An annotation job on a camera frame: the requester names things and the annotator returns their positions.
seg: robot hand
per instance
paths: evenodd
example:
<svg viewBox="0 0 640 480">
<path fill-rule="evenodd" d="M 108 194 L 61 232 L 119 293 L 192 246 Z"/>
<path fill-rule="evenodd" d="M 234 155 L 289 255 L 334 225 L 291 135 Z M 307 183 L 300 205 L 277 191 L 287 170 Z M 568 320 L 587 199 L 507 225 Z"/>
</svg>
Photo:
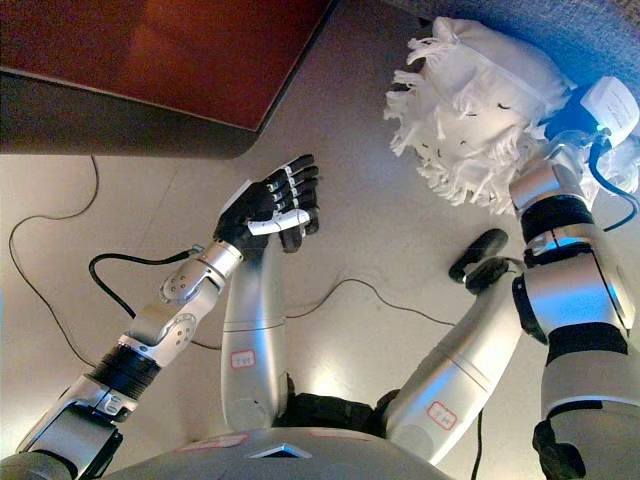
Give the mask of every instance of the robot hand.
<svg viewBox="0 0 640 480">
<path fill-rule="evenodd" d="M 223 208 L 215 237 L 242 254 L 264 250 L 268 234 L 279 232 L 286 253 L 295 253 L 306 234 L 318 231 L 315 188 L 318 167 L 303 155 L 261 182 L 247 181 Z"/>
</svg>

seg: black wire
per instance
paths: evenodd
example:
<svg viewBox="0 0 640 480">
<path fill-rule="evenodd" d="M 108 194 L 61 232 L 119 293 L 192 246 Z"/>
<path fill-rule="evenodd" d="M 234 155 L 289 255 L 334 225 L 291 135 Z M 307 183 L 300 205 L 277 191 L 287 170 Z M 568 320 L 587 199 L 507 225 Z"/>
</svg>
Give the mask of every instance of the black wire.
<svg viewBox="0 0 640 480">
<path fill-rule="evenodd" d="M 482 459 L 482 412 L 480 410 L 478 414 L 478 451 L 476 453 L 476 461 L 473 464 L 473 471 L 471 472 L 471 480 L 476 480 L 478 476 L 478 468 L 480 468 L 480 460 Z"/>
<path fill-rule="evenodd" d="M 640 209 L 640 202 L 638 202 L 638 199 L 634 197 L 632 194 L 627 193 L 624 190 L 621 190 L 620 188 L 611 184 L 606 178 L 602 176 L 602 174 L 598 170 L 598 160 L 600 160 L 600 155 L 602 154 L 602 150 L 603 150 L 603 145 L 601 143 L 602 141 L 603 141 L 602 138 L 597 139 L 591 145 L 591 151 L 589 153 L 589 162 L 588 162 L 591 175 L 593 175 L 593 178 L 595 178 L 598 181 L 598 183 L 602 185 L 603 188 L 605 188 L 606 190 L 609 190 L 611 193 L 618 195 L 622 199 L 629 202 L 629 204 L 631 205 L 631 213 L 629 215 L 627 215 L 625 218 L 623 218 L 619 222 L 614 223 L 613 225 L 610 225 L 604 229 L 605 232 L 610 232 L 611 230 L 615 230 L 616 228 L 621 227 L 625 223 L 628 223 L 631 220 L 633 220 L 633 218 L 638 214 L 638 210 Z"/>
<path fill-rule="evenodd" d="M 11 261 L 13 263 L 13 266 L 16 268 L 16 270 L 18 271 L 18 273 L 20 274 L 22 279 L 25 281 L 25 283 L 27 285 L 29 285 L 31 290 L 33 290 L 33 292 L 40 298 L 40 300 L 42 300 L 42 302 L 45 304 L 45 306 L 47 307 L 47 309 L 51 313 L 51 316 L 53 317 L 53 320 L 56 322 L 56 325 L 60 329 L 60 332 L 62 333 L 62 336 L 64 337 L 65 341 L 67 342 L 67 345 L 69 345 L 69 348 L 71 349 L 73 354 L 81 362 L 83 362 L 84 364 L 95 368 L 95 365 L 93 363 L 91 363 L 89 360 L 86 360 L 80 354 L 79 349 L 74 345 L 75 342 L 73 340 L 73 337 L 71 336 L 70 333 L 67 333 L 67 331 L 64 328 L 62 322 L 58 319 L 57 315 L 53 311 L 53 307 L 51 306 L 51 304 L 44 298 L 44 296 L 38 291 L 38 289 L 27 278 L 27 275 L 25 274 L 24 270 L 22 270 L 22 267 L 20 267 L 20 265 L 18 263 L 18 260 L 16 258 L 16 253 L 15 253 L 15 246 L 14 246 L 14 236 L 15 236 L 16 231 L 18 230 L 18 228 L 21 225 L 23 225 L 24 223 L 28 222 L 29 220 L 33 220 L 33 219 L 36 219 L 36 218 L 44 218 L 45 220 L 69 220 L 69 219 L 72 219 L 72 218 L 75 218 L 75 217 L 79 217 L 80 215 L 85 213 L 87 210 L 89 210 L 89 208 L 91 208 L 91 206 L 95 202 L 96 198 L 98 197 L 98 191 L 100 190 L 100 175 L 98 173 L 98 165 L 96 164 L 96 159 L 94 158 L 93 155 L 91 155 L 91 163 L 93 165 L 93 171 L 95 173 L 96 186 L 95 186 L 95 189 L 93 191 L 93 195 L 91 196 L 91 200 L 89 200 L 89 203 L 87 203 L 87 205 L 84 208 L 82 208 L 80 211 L 78 211 L 77 213 L 74 213 L 72 215 L 66 215 L 66 216 L 61 216 L 61 217 L 56 217 L 56 216 L 52 216 L 52 215 L 31 215 L 29 217 L 23 218 L 22 220 L 20 220 L 18 223 L 16 223 L 13 226 L 13 228 L 11 229 L 11 233 L 9 233 L 9 255 L 11 256 Z"/>
<path fill-rule="evenodd" d="M 315 307 L 313 307 L 311 310 L 309 310 L 307 312 L 304 312 L 304 313 L 301 313 L 301 314 L 298 314 L 298 315 L 287 315 L 286 318 L 300 318 L 300 317 L 306 317 L 307 315 L 312 314 L 317 309 L 319 309 L 329 299 L 329 297 L 331 295 L 333 295 L 333 292 L 335 292 L 341 285 L 344 285 L 347 282 L 356 282 L 356 283 L 360 283 L 362 285 L 365 285 L 366 287 L 369 287 L 371 290 L 373 290 L 373 293 L 376 294 L 378 299 L 382 303 L 387 305 L 388 307 L 395 308 L 396 310 L 402 310 L 402 311 L 405 311 L 405 312 L 415 313 L 416 315 L 420 315 L 421 317 L 424 317 L 427 320 L 430 320 L 432 322 L 439 323 L 440 325 L 448 325 L 450 327 L 455 327 L 454 323 L 445 322 L 443 320 L 438 320 L 438 319 L 433 318 L 433 317 L 431 317 L 431 316 L 427 315 L 426 313 L 423 313 L 423 312 L 421 312 L 419 310 L 415 310 L 413 308 L 401 307 L 399 305 L 394 305 L 393 303 L 390 303 L 390 302 L 386 301 L 384 298 L 382 298 L 382 296 L 380 296 L 380 293 L 378 293 L 378 290 L 376 289 L 376 287 L 374 287 L 370 283 L 365 282 L 364 280 L 360 280 L 359 278 L 345 278 L 344 280 L 339 281 L 338 283 L 336 283 L 333 286 L 333 288 L 331 290 L 329 290 L 329 292 L 322 298 L 322 300 L 320 300 L 320 302 Z"/>
<path fill-rule="evenodd" d="M 109 295 L 113 300 L 115 300 L 118 305 L 120 305 L 128 314 L 131 318 L 135 318 L 136 317 L 136 312 L 133 310 L 133 308 L 131 308 L 127 302 L 125 302 L 122 297 L 120 297 L 116 292 L 114 292 L 111 288 L 109 288 L 109 286 L 104 283 L 102 281 L 102 279 L 100 278 L 100 276 L 98 275 L 98 273 L 96 272 L 96 264 L 98 262 L 101 262 L 102 260 L 107 260 L 107 259 L 117 259 L 117 260 L 124 260 L 127 262 L 133 262 L 133 263 L 141 263 L 143 265 L 168 265 L 170 263 L 175 263 L 175 262 L 180 262 L 182 260 L 186 260 L 187 258 L 189 258 L 189 255 L 191 255 L 191 253 L 193 253 L 193 250 L 184 250 L 180 253 L 177 253 L 175 255 L 172 255 L 171 257 L 167 257 L 167 258 L 163 258 L 161 260 L 149 260 L 147 258 L 140 258 L 140 257 L 134 257 L 131 255 L 124 255 L 122 253 L 103 253 L 101 255 L 98 255 L 97 257 L 94 257 L 91 259 L 91 261 L 89 262 L 89 275 L 91 275 L 91 278 L 93 279 L 94 282 L 96 282 L 96 284 L 107 294 Z M 197 345 L 199 347 L 202 348 L 206 348 L 208 350 L 221 350 L 222 347 L 221 346 L 211 346 L 211 345 L 206 345 L 204 343 L 200 343 L 197 342 L 195 340 L 191 340 L 191 343 L 193 343 L 194 345 Z"/>
</svg>

